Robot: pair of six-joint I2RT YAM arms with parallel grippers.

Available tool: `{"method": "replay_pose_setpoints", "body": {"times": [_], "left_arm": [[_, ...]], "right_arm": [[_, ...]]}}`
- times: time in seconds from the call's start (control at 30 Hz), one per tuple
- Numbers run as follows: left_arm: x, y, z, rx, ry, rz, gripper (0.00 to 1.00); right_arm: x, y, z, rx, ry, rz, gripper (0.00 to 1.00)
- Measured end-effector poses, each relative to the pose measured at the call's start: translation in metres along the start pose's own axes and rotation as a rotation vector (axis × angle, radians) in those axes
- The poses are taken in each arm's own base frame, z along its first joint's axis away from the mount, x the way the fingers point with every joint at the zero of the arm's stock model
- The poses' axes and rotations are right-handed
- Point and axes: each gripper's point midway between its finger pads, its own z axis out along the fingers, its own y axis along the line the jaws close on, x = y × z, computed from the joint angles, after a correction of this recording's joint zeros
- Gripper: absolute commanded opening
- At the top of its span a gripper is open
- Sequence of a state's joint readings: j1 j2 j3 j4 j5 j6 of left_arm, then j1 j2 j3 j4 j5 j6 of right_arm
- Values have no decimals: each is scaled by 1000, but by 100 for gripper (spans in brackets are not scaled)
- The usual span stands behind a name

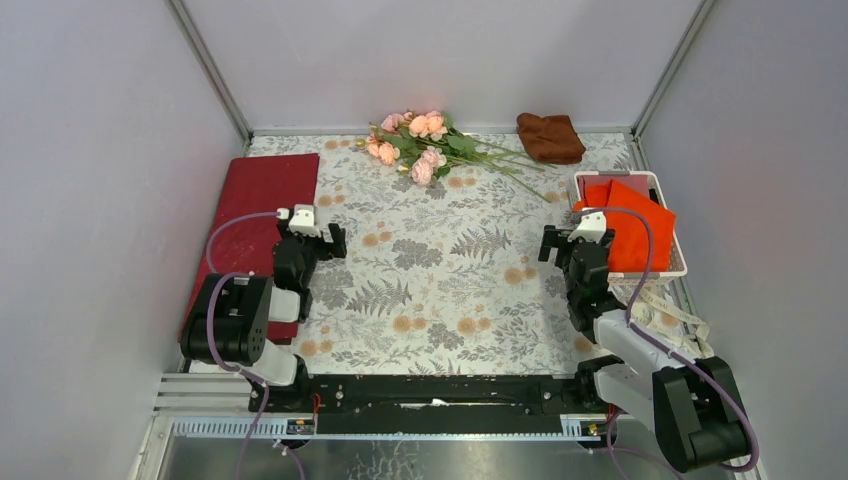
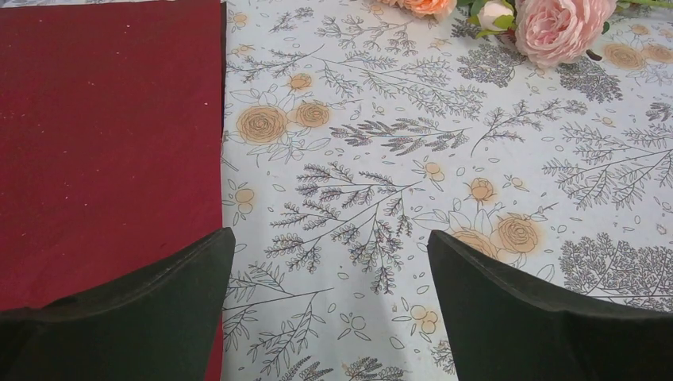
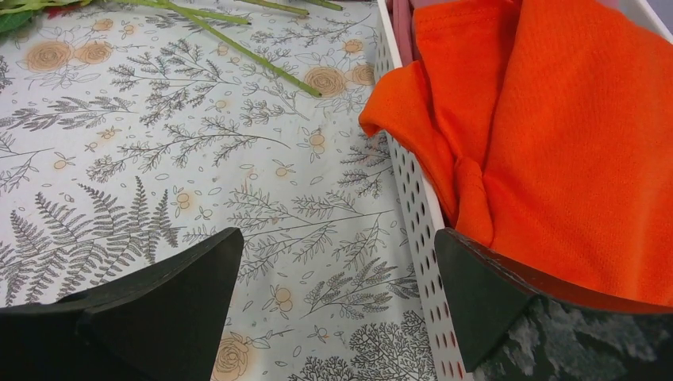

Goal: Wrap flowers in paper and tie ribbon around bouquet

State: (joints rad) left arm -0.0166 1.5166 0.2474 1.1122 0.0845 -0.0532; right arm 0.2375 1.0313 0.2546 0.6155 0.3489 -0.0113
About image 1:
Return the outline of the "pink fake flower bouquet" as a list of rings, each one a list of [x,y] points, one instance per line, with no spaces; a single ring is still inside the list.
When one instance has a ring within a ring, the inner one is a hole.
[[[480,167],[550,201],[521,179],[527,171],[544,172],[544,167],[532,163],[525,153],[459,131],[451,116],[440,110],[390,113],[381,122],[371,123],[368,134],[356,139],[354,146],[420,186],[433,184],[457,167]]]

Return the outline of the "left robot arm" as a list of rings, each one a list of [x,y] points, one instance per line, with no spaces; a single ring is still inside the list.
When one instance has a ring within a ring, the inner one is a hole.
[[[271,250],[269,276],[210,273],[204,279],[180,334],[182,355],[216,365],[272,387],[272,398],[288,411],[309,401],[303,360],[269,339],[273,322],[299,324],[312,305],[310,282],[320,261],[347,256],[347,231],[330,223],[329,239],[292,220],[278,222],[281,239]]]

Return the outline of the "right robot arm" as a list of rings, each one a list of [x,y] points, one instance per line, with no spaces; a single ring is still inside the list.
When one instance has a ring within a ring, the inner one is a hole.
[[[608,282],[611,229],[569,231],[545,226],[539,260],[555,259],[563,272],[575,330],[609,355],[579,364],[575,402],[597,412],[605,405],[628,413],[654,433],[666,463],[678,473],[709,466],[731,468],[745,457],[755,466],[758,439],[733,372],[717,356],[682,353],[631,318]]]

